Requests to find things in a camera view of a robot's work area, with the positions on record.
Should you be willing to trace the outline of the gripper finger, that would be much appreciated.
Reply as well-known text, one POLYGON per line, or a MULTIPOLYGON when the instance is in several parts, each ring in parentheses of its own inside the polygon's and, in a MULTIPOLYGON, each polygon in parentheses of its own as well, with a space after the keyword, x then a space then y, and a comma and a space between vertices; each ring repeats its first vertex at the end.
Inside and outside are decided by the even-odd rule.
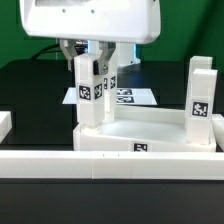
POLYGON ((66 40, 60 39, 59 40, 60 48, 67 59, 68 62, 68 70, 74 70, 74 58, 77 56, 77 51, 75 49, 76 41, 75 40, 66 40))
POLYGON ((93 62, 93 73, 95 75, 106 75, 109 70, 109 61, 116 49, 116 43, 100 41, 99 49, 101 55, 93 62))

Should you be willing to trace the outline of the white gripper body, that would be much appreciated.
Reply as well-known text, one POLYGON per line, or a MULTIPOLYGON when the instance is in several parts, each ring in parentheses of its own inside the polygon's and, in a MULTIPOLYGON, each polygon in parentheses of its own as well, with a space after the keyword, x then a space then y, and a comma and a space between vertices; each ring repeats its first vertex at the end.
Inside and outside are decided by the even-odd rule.
POLYGON ((161 32, 160 0, 19 0, 30 36, 147 44, 161 32))

